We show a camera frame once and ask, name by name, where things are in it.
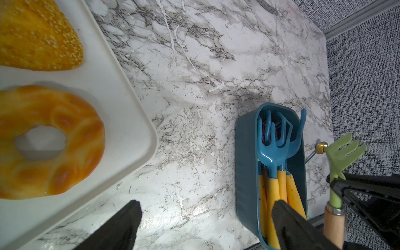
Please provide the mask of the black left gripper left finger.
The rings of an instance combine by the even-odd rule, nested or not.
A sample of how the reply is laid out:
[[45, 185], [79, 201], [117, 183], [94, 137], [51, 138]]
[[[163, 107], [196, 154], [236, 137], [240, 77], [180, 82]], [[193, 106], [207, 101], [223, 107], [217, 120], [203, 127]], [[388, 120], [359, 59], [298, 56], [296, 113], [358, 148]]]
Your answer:
[[132, 250], [141, 219], [140, 202], [132, 200], [75, 249]]

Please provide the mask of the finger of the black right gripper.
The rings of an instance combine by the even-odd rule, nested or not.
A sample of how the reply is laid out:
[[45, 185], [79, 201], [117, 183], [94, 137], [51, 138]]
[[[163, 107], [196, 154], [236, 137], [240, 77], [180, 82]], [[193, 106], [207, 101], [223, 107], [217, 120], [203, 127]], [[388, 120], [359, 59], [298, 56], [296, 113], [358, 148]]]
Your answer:
[[400, 200], [380, 199], [354, 190], [345, 190], [341, 199], [384, 241], [400, 241]]
[[345, 190], [354, 190], [369, 193], [372, 196], [385, 200], [400, 199], [400, 175], [372, 176], [344, 173], [345, 179], [334, 178], [330, 181], [330, 187], [341, 198], [345, 196]]

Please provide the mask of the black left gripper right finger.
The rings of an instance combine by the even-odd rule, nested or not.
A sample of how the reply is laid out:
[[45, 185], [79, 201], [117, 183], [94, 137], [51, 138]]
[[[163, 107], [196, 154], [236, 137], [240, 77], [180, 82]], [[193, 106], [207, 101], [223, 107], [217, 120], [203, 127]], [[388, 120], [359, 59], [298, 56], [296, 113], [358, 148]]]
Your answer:
[[283, 200], [274, 203], [271, 216], [282, 250], [338, 249]]

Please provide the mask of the green rake brown handle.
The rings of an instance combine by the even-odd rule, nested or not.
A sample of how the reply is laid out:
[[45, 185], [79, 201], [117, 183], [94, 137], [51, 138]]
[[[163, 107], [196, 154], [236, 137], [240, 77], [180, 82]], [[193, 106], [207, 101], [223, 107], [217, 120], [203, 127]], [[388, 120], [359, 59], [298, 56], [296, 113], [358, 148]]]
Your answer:
[[[352, 134], [346, 134], [325, 148], [329, 160], [329, 184], [335, 180], [345, 180], [343, 170], [359, 159], [366, 150], [366, 145], [360, 145], [360, 140], [352, 140]], [[342, 199], [333, 188], [330, 188], [330, 198], [325, 207], [324, 236], [338, 249], [343, 249], [345, 212]]]

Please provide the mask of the teal storage box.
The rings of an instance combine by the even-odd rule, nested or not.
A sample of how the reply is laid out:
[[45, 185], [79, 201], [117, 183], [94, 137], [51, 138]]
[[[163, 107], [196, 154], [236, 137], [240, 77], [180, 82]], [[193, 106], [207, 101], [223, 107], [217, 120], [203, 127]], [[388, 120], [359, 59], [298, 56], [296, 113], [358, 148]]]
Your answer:
[[[258, 155], [257, 155], [257, 120], [263, 122], [263, 134], [266, 131], [267, 111], [271, 111], [272, 122], [276, 124], [276, 140], [282, 143], [282, 114], [287, 121], [300, 118], [290, 108], [273, 103], [264, 103], [257, 110], [241, 116], [235, 127], [235, 165], [236, 165], [236, 211], [244, 227], [254, 233], [261, 245], [269, 250], [277, 250], [268, 245], [260, 228], [260, 207], [258, 188]], [[262, 164], [262, 175], [267, 196], [268, 168]]]

